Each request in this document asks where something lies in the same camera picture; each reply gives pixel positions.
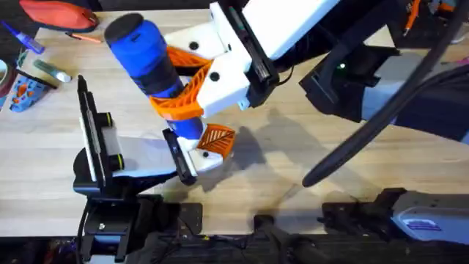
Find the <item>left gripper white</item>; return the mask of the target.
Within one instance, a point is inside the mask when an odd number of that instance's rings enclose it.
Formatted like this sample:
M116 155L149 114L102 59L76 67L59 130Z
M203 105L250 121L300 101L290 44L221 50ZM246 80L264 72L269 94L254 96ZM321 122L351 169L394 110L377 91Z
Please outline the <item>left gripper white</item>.
M199 139L178 138L169 128L163 130L162 139L151 139L119 136L109 113L100 114L98 119L111 155L113 179L166 180L177 176L190 186L196 182L192 173L220 166L229 157L235 142L235 131L224 125L203 124Z

